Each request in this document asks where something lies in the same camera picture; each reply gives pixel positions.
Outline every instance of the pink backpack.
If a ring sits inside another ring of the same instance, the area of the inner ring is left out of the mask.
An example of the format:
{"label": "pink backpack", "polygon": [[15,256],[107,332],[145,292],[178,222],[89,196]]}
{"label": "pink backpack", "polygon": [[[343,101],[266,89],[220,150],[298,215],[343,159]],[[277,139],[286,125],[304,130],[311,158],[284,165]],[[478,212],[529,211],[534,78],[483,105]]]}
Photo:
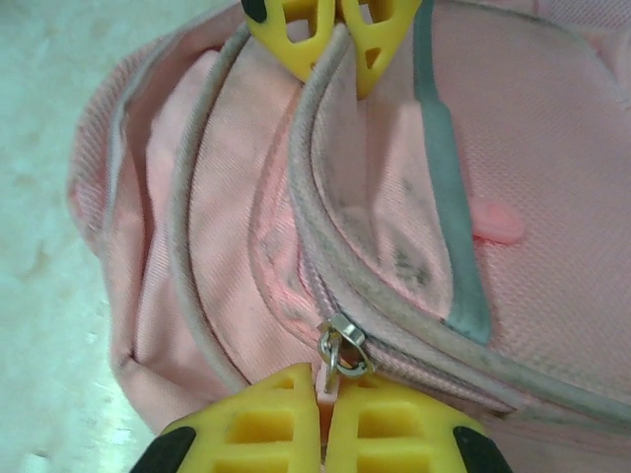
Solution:
{"label": "pink backpack", "polygon": [[69,205],[153,430],[332,358],[517,473],[629,470],[631,2],[491,3],[425,0],[365,100],[343,24],[303,83],[239,3],[112,71]]}

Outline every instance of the white floor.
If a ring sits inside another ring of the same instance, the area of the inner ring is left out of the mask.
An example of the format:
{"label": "white floor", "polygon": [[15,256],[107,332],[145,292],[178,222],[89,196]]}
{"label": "white floor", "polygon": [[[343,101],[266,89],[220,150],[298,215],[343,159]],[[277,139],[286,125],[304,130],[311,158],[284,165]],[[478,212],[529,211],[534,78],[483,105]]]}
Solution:
{"label": "white floor", "polygon": [[0,0],[0,471],[126,472],[152,436],[107,365],[65,206],[74,125],[131,49],[225,0]]}

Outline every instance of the zipper slider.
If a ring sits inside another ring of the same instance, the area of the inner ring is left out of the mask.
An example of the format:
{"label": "zipper slider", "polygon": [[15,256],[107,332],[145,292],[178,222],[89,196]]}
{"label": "zipper slider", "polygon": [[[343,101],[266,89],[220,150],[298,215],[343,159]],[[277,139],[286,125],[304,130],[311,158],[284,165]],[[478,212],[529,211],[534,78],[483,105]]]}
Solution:
{"label": "zipper slider", "polygon": [[336,313],[318,329],[321,336],[317,350],[326,363],[325,392],[331,392],[339,374],[356,379],[375,371],[363,348],[366,335],[344,314]]}

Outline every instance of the pink rubber tab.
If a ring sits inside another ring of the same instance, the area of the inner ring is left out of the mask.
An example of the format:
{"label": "pink rubber tab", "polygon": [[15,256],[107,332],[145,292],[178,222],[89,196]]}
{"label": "pink rubber tab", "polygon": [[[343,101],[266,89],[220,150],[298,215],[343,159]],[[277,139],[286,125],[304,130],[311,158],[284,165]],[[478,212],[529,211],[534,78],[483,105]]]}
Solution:
{"label": "pink rubber tab", "polygon": [[317,377],[315,378],[315,396],[317,397],[317,404],[320,407],[335,404],[339,393],[339,378],[335,380],[330,392],[326,392],[326,369],[327,364],[322,363],[322,366],[317,372]]}
{"label": "pink rubber tab", "polygon": [[469,199],[473,235],[503,244],[518,242],[526,224],[513,207],[493,200]]}

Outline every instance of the yellow plastic clamp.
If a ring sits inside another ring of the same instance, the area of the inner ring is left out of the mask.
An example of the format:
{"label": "yellow plastic clamp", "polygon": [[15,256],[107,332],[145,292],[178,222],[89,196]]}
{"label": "yellow plastic clamp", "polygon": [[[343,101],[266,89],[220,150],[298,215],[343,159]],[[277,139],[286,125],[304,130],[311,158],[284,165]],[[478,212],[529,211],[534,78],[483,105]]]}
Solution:
{"label": "yellow plastic clamp", "polygon": [[477,422],[376,375],[342,382],[325,459],[320,415],[294,365],[174,422],[132,473],[511,473]]}
{"label": "yellow plastic clamp", "polygon": [[[355,42],[359,99],[371,92],[387,69],[421,3],[422,0],[242,0],[252,35],[304,82],[324,53],[335,24],[345,23]],[[288,25],[298,21],[308,23],[310,37],[292,41]]]}

